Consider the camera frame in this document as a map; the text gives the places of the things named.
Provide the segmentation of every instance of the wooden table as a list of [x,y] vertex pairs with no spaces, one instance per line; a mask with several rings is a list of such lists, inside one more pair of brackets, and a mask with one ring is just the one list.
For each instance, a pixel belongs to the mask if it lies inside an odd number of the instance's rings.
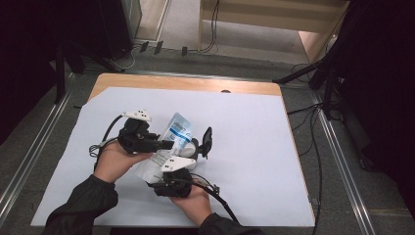
[[[231,94],[222,93],[228,90]],[[278,84],[157,74],[101,74],[82,107],[67,148],[32,221],[44,225],[50,212],[92,172],[89,146],[102,140],[108,125],[124,111],[146,109],[150,131],[162,134],[174,113],[192,122],[200,139],[213,129],[208,160],[193,172],[221,187],[242,224],[247,226],[314,225],[312,206]],[[110,132],[117,136],[122,121]],[[95,219],[96,225],[191,227],[194,224],[168,198],[157,197],[136,175],[136,167],[116,183],[118,205]],[[212,210],[228,216],[211,200]]]
[[[217,0],[201,0],[198,49],[203,20],[211,21]],[[297,30],[313,63],[342,25],[345,0],[220,0],[219,22]]]
[[271,82],[252,82],[230,79],[197,78],[190,76],[131,75],[119,73],[101,74],[89,99],[108,87],[135,87],[194,91],[228,90],[232,93],[281,96],[278,84]]

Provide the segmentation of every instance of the gray floor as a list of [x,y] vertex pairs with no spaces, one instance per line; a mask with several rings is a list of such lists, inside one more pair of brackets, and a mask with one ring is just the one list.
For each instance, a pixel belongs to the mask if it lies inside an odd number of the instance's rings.
[[[181,57],[180,52],[163,50],[154,56],[150,49],[136,53],[136,64],[128,73],[142,71],[176,72],[239,77],[243,80],[269,82],[270,79],[291,73],[293,65],[257,60],[237,59],[221,56],[190,54]],[[14,206],[12,207],[0,234],[39,234],[42,228],[30,227],[30,222],[42,199],[46,186],[59,158],[65,150],[70,133],[76,124],[79,109],[86,103],[96,77],[105,72],[100,66],[87,62],[87,71],[75,76],[72,93],[62,116],[52,131],[37,163]],[[9,139],[0,146],[0,190],[4,192],[22,158],[27,152],[42,122],[53,108],[54,89],[45,95],[35,109],[20,123]],[[313,104],[311,91],[299,81],[282,86],[287,111],[305,108]],[[302,123],[306,113],[289,116],[291,126]],[[377,234],[415,234],[415,223],[398,195],[394,183],[382,173],[362,170],[355,149],[349,140],[345,127],[339,121],[332,121],[337,138],[342,144],[348,167],[352,172],[360,194],[370,212]],[[320,152],[323,171],[322,211],[316,234],[361,234],[344,182],[329,146],[321,121],[313,128]],[[299,153],[305,152],[311,143],[311,132],[307,121],[294,132]],[[310,197],[318,197],[318,164],[313,149],[300,157]],[[266,234],[311,234],[312,228],[263,228]],[[94,234],[108,234],[108,228],[97,228]]]

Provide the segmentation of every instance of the black cable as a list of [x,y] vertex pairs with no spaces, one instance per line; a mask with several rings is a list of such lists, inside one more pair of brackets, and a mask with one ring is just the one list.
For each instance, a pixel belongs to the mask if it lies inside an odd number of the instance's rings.
[[288,116],[289,115],[293,115],[293,114],[296,114],[296,113],[299,113],[299,112],[302,112],[302,111],[307,111],[307,110],[310,110],[310,109],[314,109],[316,107],[320,107],[322,105],[323,105],[323,103],[318,103],[318,104],[315,104],[315,105],[308,106],[307,108],[303,108],[303,109],[299,109],[299,110],[294,110],[294,111],[289,111],[289,112],[287,112],[287,115]]
[[[107,129],[107,132],[105,132],[105,134],[104,134],[104,138],[103,138],[102,143],[104,143],[104,142],[107,140],[108,135],[110,134],[111,129],[113,129],[113,126],[116,124],[116,122],[117,122],[120,118],[122,118],[122,116],[118,116],[118,117],[116,117],[116,118],[113,120],[113,122],[111,122],[110,126],[109,126],[109,127],[108,127],[108,129]],[[98,145],[98,147],[97,147],[97,145],[95,145],[95,146],[93,145],[93,146],[89,147],[89,155],[90,155],[91,157],[97,158],[97,162],[95,162],[94,169],[95,169],[95,167],[97,166],[98,160],[100,160],[100,156],[101,156],[101,154],[102,154],[102,151],[104,150],[104,147],[105,147],[105,146],[106,146],[109,142],[111,142],[111,141],[113,141],[113,140],[115,140],[115,138],[113,138],[113,139],[111,139],[111,140],[107,141],[107,142],[106,142],[103,146],[101,146],[101,144],[102,144],[102,143],[101,143],[100,145]],[[97,150],[97,149],[99,149],[98,154],[91,153],[91,150],[92,150],[92,151],[95,151],[95,150]]]
[[[315,113],[315,111],[317,110],[317,108],[316,109],[314,109],[313,111],[311,111],[311,118],[310,118],[310,121],[312,121],[312,117],[314,116],[314,113]],[[316,118],[315,120],[314,120],[314,124],[312,125],[312,127],[311,127],[311,131],[313,131],[314,130],[314,125],[315,125],[315,123],[317,122],[317,120],[318,120],[318,118]],[[308,152],[311,150],[311,148],[312,148],[312,146],[314,145],[314,143],[312,142],[312,136],[311,136],[311,144],[310,144],[310,146],[308,147],[308,149],[304,152],[304,153],[302,153],[302,154],[299,154],[299,157],[301,157],[301,156],[304,156],[304,155],[306,155],[306,154],[308,154]]]
[[194,176],[197,176],[197,177],[201,178],[202,180],[204,180],[204,181],[205,181],[205,183],[206,183],[208,186],[210,186],[210,188],[211,188],[213,191],[215,190],[215,187],[214,187],[213,185],[211,185],[211,183],[210,183],[207,179],[205,179],[204,177],[202,177],[201,175],[196,174],[196,173],[190,173],[190,175],[194,175]]
[[203,190],[205,190],[205,192],[207,192],[211,196],[213,196],[217,200],[217,202],[219,202],[226,209],[226,211],[231,216],[232,220],[234,220],[235,222],[239,223],[239,221],[236,218],[235,214],[229,208],[228,203],[226,203],[225,200],[223,200],[219,195],[217,195],[216,193],[214,193],[212,190],[210,190],[209,188],[207,188],[205,185],[202,185],[202,184],[199,184],[199,183],[196,183],[196,182],[192,182],[192,181],[183,180],[183,179],[171,178],[170,180],[171,181],[176,181],[176,182],[182,182],[182,183],[186,183],[186,184],[190,184],[190,185],[195,185],[195,186],[197,186],[199,188],[202,188]]
[[207,53],[211,50],[211,48],[213,47],[214,43],[216,42],[216,25],[217,25],[217,15],[219,13],[219,0],[216,1],[216,5],[214,6],[213,9],[213,14],[211,16],[211,21],[210,21],[210,30],[211,30],[211,41],[210,44],[207,48],[202,49],[200,51],[198,50],[189,50],[189,52],[193,52],[193,51],[197,51],[198,53]]
[[320,153],[318,151],[317,148],[317,142],[315,141],[315,136],[314,136],[314,123],[312,123],[312,118],[314,116],[315,113],[313,113],[311,115],[311,119],[310,119],[310,128],[311,128],[311,140],[312,140],[312,144],[314,145],[314,149],[315,149],[315,153],[317,155],[317,162],[318,162],[318,174],[319,174],[319,187],[318,187],[318,206],[317,206],[317,215],[315,216],[315,223],[314,223],[314,228],[312,231],[312,235],[315,235],[316,231],[317,231],[317,226],[318,226],[318,222],[320,219],[320,211],[321,211],[321,200],[323,197],[323,170],[321,167],[321,158],[320,158]]
[[[294,65],[294,66],[291,67],[291,74],[294,73],[294,68],[295,67],[297,67],[297,66],[309,66],[309,65],[310,64],[296,64],[296,65]],[[307,83],[308,82],[308,81],[301,80],[299,77],[297,77],[296,80],[298,80],[299,82],[303,82],[303,83]]]
[[[299,110],[295,110],[295,111],[291,111],[291,112],[287,113],[288,115],[293,115],[293,114],[297,114],[297,113],[300,113],[300,112],[303,112],[303,111],[307,111],[309,109],[313,109],[311,112],[309,112],[305,116],[304,121],[299,126],[296,127],[296,128],[298,128],[301,125],[303,125],[305,123],[306,118],[311,114],[311,117],[309,119],[310,132],[311,132],[311,144],[310,144],[309,148],[305,151],[305,153],[300,154],[299,157],[307,154],[311,150],[312,146],[314,146],[314,150],[315,150],[315,153],[316,153],[316,156],[317,156],[317,163],[318,163],[319,187],[318,187],[317,215],[315,216],[315,223],[314,223],[314,228],[313,228],[313,231],[312,231],[312,235],[315,235],[315,233],[317,231],[318,222],[319,222],[320,213],[321,213],[321,200],[322,200],[322,197],[323,197],[323,170],[322,170],[322,165],[321,165],[320,152],[318,151],[317,142],[315,140],[315,135],[314,135],[314,126],[315,126],[315,123],[318,120],[318,114],[321,112],[322,106],[323,106],[323,104],[319,103],[319,104],[315,104],[315,105],[309,106],[309,107],[304,108],[304,109],[299,109]],[[337,106],[338,105],[332,105],[331,104],[329,108],[330,109],[332,109],[332,108],[335,109]]]

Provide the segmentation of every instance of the aluminum rail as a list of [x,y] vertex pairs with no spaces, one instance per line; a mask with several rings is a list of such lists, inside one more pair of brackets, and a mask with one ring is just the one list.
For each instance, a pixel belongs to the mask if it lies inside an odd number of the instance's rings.
[[67,79],[67,92],[61,102],[54,105],[49,116],[46,118],[36,138],[25,154],[21,165],[7,186],[0,199],[0,228],[3,226],[7,215],[18,198],[23,186],[30,175],[40,153],[43,150],[50,134],[52,133],[59,117],[61,116],[70,96],[71,88],[74,83],[75,75],[71,73]]

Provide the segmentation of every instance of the wrist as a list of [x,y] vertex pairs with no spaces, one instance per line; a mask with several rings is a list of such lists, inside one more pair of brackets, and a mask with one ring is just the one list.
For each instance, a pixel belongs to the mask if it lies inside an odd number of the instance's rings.
[[195,220],[193,220],[194,223],[196,223],[196,225],[198,225],[198,227],[200,227],[204,221],[212,214],[212,212],[204,212],[201,213],[198,217],[195,218]]

